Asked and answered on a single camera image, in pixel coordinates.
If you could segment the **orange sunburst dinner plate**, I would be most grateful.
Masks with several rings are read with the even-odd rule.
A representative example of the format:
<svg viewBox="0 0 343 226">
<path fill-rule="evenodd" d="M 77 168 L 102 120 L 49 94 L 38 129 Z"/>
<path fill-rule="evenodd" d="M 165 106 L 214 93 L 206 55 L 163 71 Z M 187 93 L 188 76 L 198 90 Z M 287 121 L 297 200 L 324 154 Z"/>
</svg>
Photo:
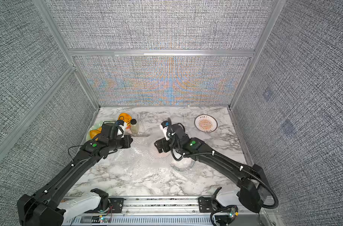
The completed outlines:
<svg viewBox="0 0 343 226">
<path fill-rule="evenodd" d="M 217 120 L 210 115 L 199 115 L 194 121 L 195 127 L 205 133 L 214 132 L 218 128 Z"/>
</svg>

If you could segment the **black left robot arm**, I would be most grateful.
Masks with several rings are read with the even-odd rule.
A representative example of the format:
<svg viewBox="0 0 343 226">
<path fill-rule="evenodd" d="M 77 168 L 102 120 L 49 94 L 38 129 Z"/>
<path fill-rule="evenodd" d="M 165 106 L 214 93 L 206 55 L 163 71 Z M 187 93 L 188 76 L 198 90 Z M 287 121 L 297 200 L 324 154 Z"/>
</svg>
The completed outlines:
<svg viewBox="0 0 343 226">
<path fill-rule="evenodd" d="M 66 209 L 59 207 L 71 187 L 92 166 L 119 149 L 131 147 L 131 135 L 118 136 L 106 143 L 89 140 L 81 146 L 73 160 L 33 195 L 23 195 L 17 201 L 22 226 L 61 226 L 72 218 Z"/>
</svg>

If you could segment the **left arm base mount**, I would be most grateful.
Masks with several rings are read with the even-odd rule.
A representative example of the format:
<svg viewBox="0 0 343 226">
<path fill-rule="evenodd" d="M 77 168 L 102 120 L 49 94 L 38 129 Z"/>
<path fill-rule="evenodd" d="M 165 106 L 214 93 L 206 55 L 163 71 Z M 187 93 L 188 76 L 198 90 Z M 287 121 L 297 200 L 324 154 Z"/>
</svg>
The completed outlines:
<svg viewBox="0 0 343 226">
<path fill-rule="evenodd" d="M 93 213 L 111 214 L 111 212 L 122 212 L 124 198 L 110 198 L 107 192 L 98 188 L 92 189 L 90 192 L 96 193 L 101 198 L 98 206 L 92 210 Z"/>
</svg>

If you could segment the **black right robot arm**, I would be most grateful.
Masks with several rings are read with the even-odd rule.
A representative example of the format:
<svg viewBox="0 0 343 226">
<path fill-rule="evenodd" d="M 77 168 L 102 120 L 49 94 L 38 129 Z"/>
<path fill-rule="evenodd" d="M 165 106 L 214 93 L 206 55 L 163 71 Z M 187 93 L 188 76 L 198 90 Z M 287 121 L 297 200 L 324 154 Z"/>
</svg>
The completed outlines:
<svg viewBox="0 0 343 226">
<path fill-rule="evenodd" d="M 254 213 L 279 206 L 278 197 L 261 166 L 249 166 L 228 158 L 201 139 L 189 137 L 181 123 L 172 124 L 168 119 L 161 123 L 160 129 L 164 138 L 154 143 L 158 152 L 171 152 L 177 162 L 189 158 L 212 167 L 240 188 L 236 194 L 239 202 Z"/>
</svg>

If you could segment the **teal rimmed plate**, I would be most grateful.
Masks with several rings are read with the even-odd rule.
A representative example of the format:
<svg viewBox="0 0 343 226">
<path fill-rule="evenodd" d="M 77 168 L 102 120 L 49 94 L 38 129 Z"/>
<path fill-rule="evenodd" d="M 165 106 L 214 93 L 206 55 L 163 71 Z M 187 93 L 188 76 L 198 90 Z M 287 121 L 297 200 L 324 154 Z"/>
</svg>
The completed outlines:
<svg viewBox="0 0 343 226">
<path fill-rule="evenodd" d="M 181 161 L 173 161 L 170 166 L 176 171 L 185 172 L 191 170 L 195 163 L 191 158 L 183 158 Z"/>
</svg>

